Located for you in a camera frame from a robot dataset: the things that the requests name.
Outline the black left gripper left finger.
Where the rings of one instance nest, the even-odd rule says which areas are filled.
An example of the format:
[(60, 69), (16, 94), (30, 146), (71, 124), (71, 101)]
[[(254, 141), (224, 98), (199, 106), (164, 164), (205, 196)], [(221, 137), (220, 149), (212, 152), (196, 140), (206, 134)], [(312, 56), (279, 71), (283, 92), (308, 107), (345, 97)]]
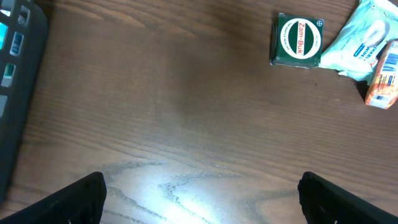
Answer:
[(99, 224), (106, 199), (101, 172), (93, 172), (6, 218), (1, 224)]

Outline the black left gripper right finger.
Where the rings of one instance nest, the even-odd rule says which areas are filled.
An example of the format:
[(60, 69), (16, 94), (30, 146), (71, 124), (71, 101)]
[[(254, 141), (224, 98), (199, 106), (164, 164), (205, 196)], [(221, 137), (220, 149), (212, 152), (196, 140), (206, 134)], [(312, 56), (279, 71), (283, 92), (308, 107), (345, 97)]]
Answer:
[(328, 180), (304, 172), (298, 183), (299, 202), (308, 223), (397, 223), (397, 217)]

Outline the orange tissue pack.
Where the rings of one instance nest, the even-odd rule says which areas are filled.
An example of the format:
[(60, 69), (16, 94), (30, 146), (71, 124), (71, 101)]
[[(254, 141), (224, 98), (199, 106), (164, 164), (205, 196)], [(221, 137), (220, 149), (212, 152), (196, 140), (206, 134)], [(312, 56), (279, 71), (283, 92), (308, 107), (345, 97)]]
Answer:
[(397, 100), (397, 40), (389, 42), (384, 49), (369, 86), (365, 104), (388, 109)]

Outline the teal wet wipes pack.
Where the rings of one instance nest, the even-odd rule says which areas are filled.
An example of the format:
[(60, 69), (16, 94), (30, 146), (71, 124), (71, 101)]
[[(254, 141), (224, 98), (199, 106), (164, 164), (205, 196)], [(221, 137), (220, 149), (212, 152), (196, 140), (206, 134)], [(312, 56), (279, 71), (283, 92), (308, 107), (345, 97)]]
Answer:
[(397, 6), (388, 0), (361, 0), (332, 44), (320, 68), (371, 83), (377, 56), (397, 38)]

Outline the green Zam-Buk box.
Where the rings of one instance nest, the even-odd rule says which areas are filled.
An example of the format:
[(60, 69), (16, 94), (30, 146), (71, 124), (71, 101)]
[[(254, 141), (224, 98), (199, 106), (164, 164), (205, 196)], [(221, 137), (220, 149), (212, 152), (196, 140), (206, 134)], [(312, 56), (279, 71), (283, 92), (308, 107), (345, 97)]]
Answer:
[(270, 64), (318, 67), (322, 54), (323, 19), (280, 13), (272, 25)]

